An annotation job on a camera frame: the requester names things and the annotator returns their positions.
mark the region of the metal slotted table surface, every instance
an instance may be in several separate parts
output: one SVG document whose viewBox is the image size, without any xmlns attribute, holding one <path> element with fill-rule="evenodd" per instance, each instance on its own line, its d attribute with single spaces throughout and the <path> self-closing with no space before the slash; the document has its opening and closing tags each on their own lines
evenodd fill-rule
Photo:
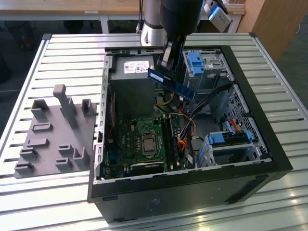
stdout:
<svg viewBox="0 0 308 231">
<path fill-rule="evenodd" d="M 107 224 L 88 204 L 89 172 L 13 177 L 36 98 L 48 105 L 55 84 L 74 102 L 100 101 L 104 48 L 139 46 L 134 34 L 52 35 L 43 40 L 0 140 L 0 230 L 300 230 L 308 227 L 308 113 L 257 38 L 194 34 L 186 45 L 230 45 L 294 170 L 247 201 Z"/>
</svg>

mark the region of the black cable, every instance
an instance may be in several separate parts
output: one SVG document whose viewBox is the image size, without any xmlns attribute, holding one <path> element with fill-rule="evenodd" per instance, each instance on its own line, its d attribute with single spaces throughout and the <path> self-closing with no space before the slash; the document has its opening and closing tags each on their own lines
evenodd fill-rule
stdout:
<svg viewBox="0 0 308 231">
<path fill-rule="evenodd" d="M 221 91 L 230 89 L 233 86 L 233 84 L 236 84 L 236 82 L 231 81 L 228 84 L 217 87 L 208 96 L 206 96 L 203 100 L 201 100 L 197 104 L 197 106 L 193 109 L 193 111 L 190 114 L 190 119 L 188 119 L 188 122 L 186 123 L 186 125 L 184 126 L 183 130 L 180 133 L 180 139 L 181 140 L 184 139 L 188 128 L 190 128 L 191 120 L 194 119 L 194 117 L 202 110 L 202 108 L 204 108 L 206 105 L 208 105 L 213 100 L 213 98 L 216 96 L 216 94 L 218 94 Z"/>
<path fill-rule="evenodd" d="M 201 140 L 202 142 L 204 142 L 204 139 L 203 139 L 202 137 L 200 137 L 200 136 L 196 136 L 196 139 L 199 139 L 199 140 Z"/>
</svg>

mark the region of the yellow wire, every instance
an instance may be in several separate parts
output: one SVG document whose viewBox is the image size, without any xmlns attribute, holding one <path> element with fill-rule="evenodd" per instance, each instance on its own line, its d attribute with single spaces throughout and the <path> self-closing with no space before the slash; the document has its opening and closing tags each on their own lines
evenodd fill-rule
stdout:
<svg viewBox="0 0 308 231">
<path fill-rule="evenodd" d="M 170 99 L 169 101 L 167 101 L 167 102 L 165 102 L 165 103 L 154 103 L 154 105 L 156 105 L 156 106 L 167 105 L 168 103 L 170 103 L 170 102 L 173 100 L 173 98 L 174 98 L 174 92 L 172 93 L 171 99 Z"/>
</svg>

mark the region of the wooden cabinet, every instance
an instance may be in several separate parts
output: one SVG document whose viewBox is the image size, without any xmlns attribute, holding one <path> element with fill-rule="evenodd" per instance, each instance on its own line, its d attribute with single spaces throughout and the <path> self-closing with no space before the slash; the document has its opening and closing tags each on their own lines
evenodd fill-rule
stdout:
<svg viewBox="0 0 308 231">
<path fill-rule="evenodd" d="M 254 32 L 277 61 L 308 12 L 308 0 L 246 0 L 237 32 Z"/>
</svg>

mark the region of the floor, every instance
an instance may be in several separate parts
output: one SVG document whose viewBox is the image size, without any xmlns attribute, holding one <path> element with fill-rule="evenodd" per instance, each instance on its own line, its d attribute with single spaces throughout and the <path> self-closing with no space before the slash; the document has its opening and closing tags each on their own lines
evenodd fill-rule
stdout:
<svg viewBox="0 0 308 231">
<path fill-rule="evenodd" d="M 98 21 L 93 22 L 93 25 L 94 28 L 91 28 L 90 22 L 84 21 L 80 33 L 95 34 L 102 32 Z M 68 33 L 61 21 L 38 21 L 36 23 L 32 22 L 31 26 L 34 28 L 33 34 L 37 42 L 37 47 L 44 33 Z M 277 62 L 277 66 L 297 93 L 304 106 L 308 108 L 308 81 L 305 79 L 308 76 L 308 15 L 305 16 L 300 26 L 300 31 L 294 35 L 293 40 Z M 131 20 L 124 22 L 120 21 L 109 25 L 109 27 L 110 31 L 114 33 L 119 33 L 121 31 L 133 32 L 135 29 L 135 22 Z M 3 133 L 7 120 L 14 107 L 14 103 L 18 97 L 19 90 L 32 64 L 36 49 L 32 51 L 21 51 L 16 46 L 10 33 L 6 30 L 0 30 L 0 50 L 7 65 L 13 72 L 9 80 L 0 84 L 0 136 Z"/>
</svg>

